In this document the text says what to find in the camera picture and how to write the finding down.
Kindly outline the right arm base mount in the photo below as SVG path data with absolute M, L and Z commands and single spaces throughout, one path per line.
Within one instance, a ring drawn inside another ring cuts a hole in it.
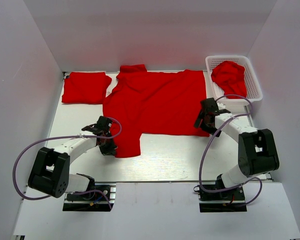
M 193 191 L 198 194 L 199 211 L 201 213 L 239 213 L 247 211 L 242 187 L 224 192 L 209 193 L 196 185 Z

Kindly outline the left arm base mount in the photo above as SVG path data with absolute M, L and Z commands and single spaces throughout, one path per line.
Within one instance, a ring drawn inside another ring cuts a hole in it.
M 95 182 L 93 187 L 102 193 L 95 191 L 80 195 L 67 193 L 62 210 L 64 212 L 110 212 L 112 209 L 104 195 L 113 207 L 116 198 L 116 184 Z

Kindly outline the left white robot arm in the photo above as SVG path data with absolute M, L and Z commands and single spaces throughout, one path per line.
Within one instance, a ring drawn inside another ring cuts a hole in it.
M 94 178 L 85 174 L 71 174 L 70 165 L 87 151 L 98 147 L 104 156 L 115 156 L 117 146 L 111 126 L 117 121 L 100 116 L 96 123 L 81 129 L 79 135 L 54 147 L 42 147 L 34 160 L 28 186 L 48 196 L 59 198 L 64 193 L 79 193 L 89 200 L 95 196 Z

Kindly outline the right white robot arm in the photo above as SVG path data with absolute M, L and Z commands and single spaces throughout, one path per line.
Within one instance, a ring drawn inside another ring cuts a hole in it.
M 198 187 L 201 191 L 216 193 L 219 198 L 226 200 L 233 195 L 234 189 L 279 168 L 280 161 L 271 130 L 243 124 L 241 114 L 233 115 L 229 110 L 220 108 L 214 98 L 202 100 L 200 104 L 201 110 L 194 126 L 211 135 L 199 165 Z M 210 146 L 221 133 L 237 143 L 237 165 L 217 177 L 214 189 L 207 189 L 201 181 L 203 165 Z

